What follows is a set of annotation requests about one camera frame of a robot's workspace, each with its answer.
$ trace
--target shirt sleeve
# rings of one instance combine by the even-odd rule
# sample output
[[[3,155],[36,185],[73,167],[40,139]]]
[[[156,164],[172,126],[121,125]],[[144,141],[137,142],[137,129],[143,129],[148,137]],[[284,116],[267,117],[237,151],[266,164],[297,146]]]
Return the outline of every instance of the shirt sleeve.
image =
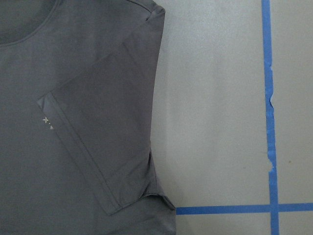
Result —
[[[159,195],[150,131],[165,10],[150,17],[109,55],[44,94],[37,104],[107,214]]]

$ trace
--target clothing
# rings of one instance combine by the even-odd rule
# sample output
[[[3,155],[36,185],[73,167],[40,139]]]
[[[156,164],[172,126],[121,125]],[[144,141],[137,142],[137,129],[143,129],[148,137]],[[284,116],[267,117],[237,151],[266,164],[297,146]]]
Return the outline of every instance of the clothing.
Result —
[[[0,28],[0,234],[176,234],[150,140],[165,9],[39,2]]]

